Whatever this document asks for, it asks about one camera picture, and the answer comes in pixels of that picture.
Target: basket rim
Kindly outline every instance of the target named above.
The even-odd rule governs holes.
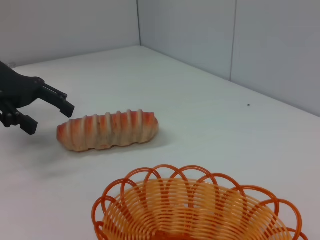
[[[170,177],[166,177],[166,178],[162,178],[161,175],[158,173],[157,169],[160,168],[166,168],[166,169],[171,169],[173,171],[173,174]],[[204,174],[203,177],[199,178],[198,180],[196,179],[192,179],[192,178],[187,178],[186,175],[184,174],[184,171],[186,170],[196,170],[196,171],[200,171]],[[138,173],[147,173],[146,177],[144,180],[138,181],[138,182],[134,182],[132,181],[130,178]],[[196,181],[196,183],[203,183],[205,182],[205,180],[210,179],[212,183],[210,182],[205,182],[205,183],[209,183],[212,184],[213,186],[219,187],[219,188],[224,188],[227,190],[231,190],[231,191],[235,191],[238,192],[242,197],[244,198],[251,198],[251,199],[255,199],[253,197],[251,197],[250,195],[247,195],[245,193],[245,190],[254,190],[260,193],[263,193],[265,195],[267,195],[270,199],[269,200],[264,200],[264,201],[259,201],[258,199],[257,202],[259,202],[259,205],[262,207],[267,207],[267,205],[269,204],[274,204],[274,211],[272,211],[269,207],[269,209],[274,212],[274,215],[279,219],[279,212],[280,212],[280,204],[284,204],[289,206],[293,212],[295,213],[296,216],[296,228],[289,228],[286,227],[286,230],[288,232],[293,232],[294,236],[292,238],[292,240],[298,240],[299,237],[302,237],[302,239],[304,240],[308,240],[307,236],[305,234],[302,233],[302,217],[301,214],[299,212],[299,210],[297,209],[297,207],[292,204],[291,202],[285,200],[285,199],[280,199],[277,198],[272,192],[270,192],[269,190],[259,187],[259,186],[255,186],[255,185],[240,185],[237,181],[235,181],[233,178],[231,178],[230,176],[223,174],[223,173],[211,173],[210,171],[208,171],[207,169],[201,167],[201,166],[197,166],[197,165],[187,165],[181,168],[177,168],[175,166],[172,165],[168,165],[168,164],[161,164],[161,165],[157,165],[153,168],[149,168],[149,167],[141,167],[141,168],[137,168],[131,172],[129,172],[124,178],[115,180],[114,182],[112,182],[111,184],[109,184],[106,189],[103,191],[102,196],[97,199],[97,201],[94,203],[93,207],[92,207],[92,211],[91,211],[91,218],[92,218],[92,222],[94,225],[94,229],[96,232],[96,235],[98,237],[99,240],[108,240],[107,236],[102,232],[102,230],[100,229],[100,227],[103,226],[103,222],[102,221],[96,221],[96,211],[99,205],[101,205],[102,207],[102,212],[105,215],[107,212],[107,208],[106,208],[106,201],[110,201],[112,203],[115,202],[116,198],[113,198],[112,196],[109,196],[108,193],[111,189],[113,189],[114,187],[116,187],[117,185],[120,185],[120,193],[119,195],[117,195],[117,197],[123,197],[125,194],[125,186],[127,184],[129,184],[131,186],[131,188],[136,187],[138,184],[146,184],[148,183],[151,175],[154,175],[158,180],[170,180],[170,179],[178,179],[176,178],[177,176],[180,176],[181,179],[184,182],[188,182],[188,181]],[[233,188],[227,188],[224,186],[221,186],[218,184],[218,181],[216,178],[223,178],[228,180],[229,182],[231,182],[235,187]]]

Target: bread loaf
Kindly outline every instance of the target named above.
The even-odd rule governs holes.
[[[57,127],[56,137],[66,149],[84,152],[146,143],[158,131],[159,124],[155,114],[140,109],[71,119]]]

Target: white tabletop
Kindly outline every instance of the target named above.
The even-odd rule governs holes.
[[[74,153],[56,140],[69,120],[57,108],[42,100],[22,108],[38,128],[30,136],[0,126],[1,239],[96,239],[91,209],[104,189],[159,164],[199,165],[266,188],[293,202],[302,231],[319,239],[320,118],[140,46],[15,71],[67,93],[73,119],[142,109],[155,113],[159,133],[143,145]],[[279,216],[296,227],[288,207]]]

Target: gray wall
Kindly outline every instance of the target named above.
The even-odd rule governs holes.
[[[2,0],[0,61],[17,65],[139,45],[135,0]]]
[[[320,116],[320,0],[238,0],[231,81]]]
[[[139,0],[141,43],[230,79],[236,0]]]
[[[320,116],[320,0],[138,2],[143,46]]]

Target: orange basket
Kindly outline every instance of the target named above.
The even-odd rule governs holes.
[[[173,170],[170,178],[161,178],[159,168]],[[199,180],[189,179],[186,170],[204,173]],[[130,178],[146,172],[144,181]],[[218,185],[216,178],[230,181],[234,187]],[[109,191],[120,185],[119,195]],[[258,201],[245,194],[255,190],[270,199]],[[273,204],[274,211],[267,205]],[[296,229],[278,218],[280,204],[288,205],[296,215]],[[101,205],[103,219],[96,220]],[[171,165],[138,168],[125,178],[111,183],[93,205],[92,222],[99,240],[307,240],[298,209],[278,199],[270,191],[253,185],[240,185],[221,173],[210,173],[190,165],[180,169]]]

